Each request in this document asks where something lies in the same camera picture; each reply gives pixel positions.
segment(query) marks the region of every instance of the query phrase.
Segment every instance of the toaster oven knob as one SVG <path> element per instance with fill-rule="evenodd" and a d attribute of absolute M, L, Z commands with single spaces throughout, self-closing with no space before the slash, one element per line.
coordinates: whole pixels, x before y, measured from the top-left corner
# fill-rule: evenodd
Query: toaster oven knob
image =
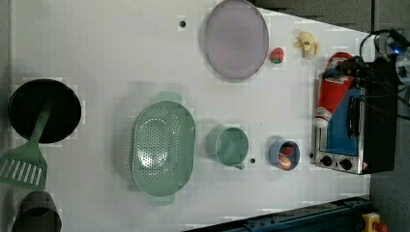
<path fill-rule="evenodd" d="M 325 165 L 325 166 L 330 166 L 332 165 L 332 158 L 326 156 L 324 157 L 321 162 Z"/>
<path fill-rule="evenodd" d="M 352 168 L 352 162 L 349 159 L 344 159 L 340 162 L 341 167 L 344 170 L 349 170 L 350 168 Z"/>

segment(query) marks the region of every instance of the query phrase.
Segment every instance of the red ketchup bottle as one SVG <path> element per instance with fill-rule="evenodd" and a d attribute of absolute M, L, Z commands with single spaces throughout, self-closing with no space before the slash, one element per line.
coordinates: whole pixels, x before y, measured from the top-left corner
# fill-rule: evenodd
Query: red ketchup bottle
<path fill-rule="evenodd" d="M 329 59 L 326 71 L 332 68 L 332 64 L 335 60 L 341 62 L 341 60 L 348 60 L 352 56 L 348 53 L 339 52 Z M 334 112 L 343 98 L 346 96 L 347 91 L 353 84 L 352 76 L 332 76 L 322 78 L 319 84 L 319 98 L 316 107 L 316 115 L 313 119 L 313 124 L 318 128 L 326 128 L 331 121 Z"/>

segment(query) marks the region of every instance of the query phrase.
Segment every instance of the yellow toy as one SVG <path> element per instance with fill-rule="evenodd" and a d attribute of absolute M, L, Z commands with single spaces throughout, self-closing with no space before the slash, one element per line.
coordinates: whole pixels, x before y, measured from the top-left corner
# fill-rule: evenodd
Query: yellow toy
<path fill-rule="evenodd" d="M 315 55 L 319 54 L 319 43 L 317 43 L 311 33 L 302 32 L 297 40 L 295 46 L 302 49 L 302 56 L 304 58 L 311 60 Z"/>
<path fill-rule="evenodd" d="M 380 216 L 376 213 L 362 215 L 366 223 L 366 228 L 363 232 L 389 232 L 387 225 L 380 222 Z"/>

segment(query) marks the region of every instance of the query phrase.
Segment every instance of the colander handle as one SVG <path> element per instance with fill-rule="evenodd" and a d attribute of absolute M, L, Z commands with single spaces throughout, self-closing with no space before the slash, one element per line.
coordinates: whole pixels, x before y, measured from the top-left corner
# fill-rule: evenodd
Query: colander handle
<path fill-rule="evenodd" d="M 174 202 L 175 194 L 168 196 L 153 196 L 150 195 L 149 204 L 151 206 L 167 206 Z"/>
<path fill-rule="evenodd" d="M 172 101 L 172 102 L 181 103 L 182 97 L 178 93 L 161 91 L 157 94 L 157 102 L 162 102 L 162 101 Z"/>

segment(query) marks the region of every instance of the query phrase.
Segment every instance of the mint green spatula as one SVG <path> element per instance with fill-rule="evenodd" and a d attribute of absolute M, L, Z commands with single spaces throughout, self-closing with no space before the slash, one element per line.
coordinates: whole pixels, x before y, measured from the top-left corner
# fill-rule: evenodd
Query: mint green spatula
<path fill-rule="evenodd" d="M 39 140 L 50 114 L 46 103 L 39 114 L 30 139 L 6 152 L 0 159 L 0 182 L 29 189 L 44 190 L 47 163 L 40 152 Z"/>

